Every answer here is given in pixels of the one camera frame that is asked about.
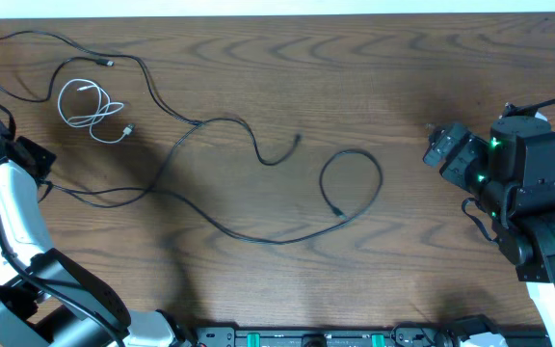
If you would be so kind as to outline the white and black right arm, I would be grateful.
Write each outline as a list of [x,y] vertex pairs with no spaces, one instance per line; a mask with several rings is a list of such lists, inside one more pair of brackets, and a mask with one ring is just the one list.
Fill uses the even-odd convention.
[[489,134],[439,126],[423,161],[490,217],[484,236],[515,266],[555,346],[555,132],[545,119],[508,116]]

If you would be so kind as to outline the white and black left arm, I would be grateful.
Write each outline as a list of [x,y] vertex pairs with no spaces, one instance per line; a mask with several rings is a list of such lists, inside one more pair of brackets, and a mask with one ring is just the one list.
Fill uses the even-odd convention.
[[166,312],[128,309],[112,287],[55,248],[38,189],[56,156],[15,132],[13,119],[0,120],[0,344],[185,343]]

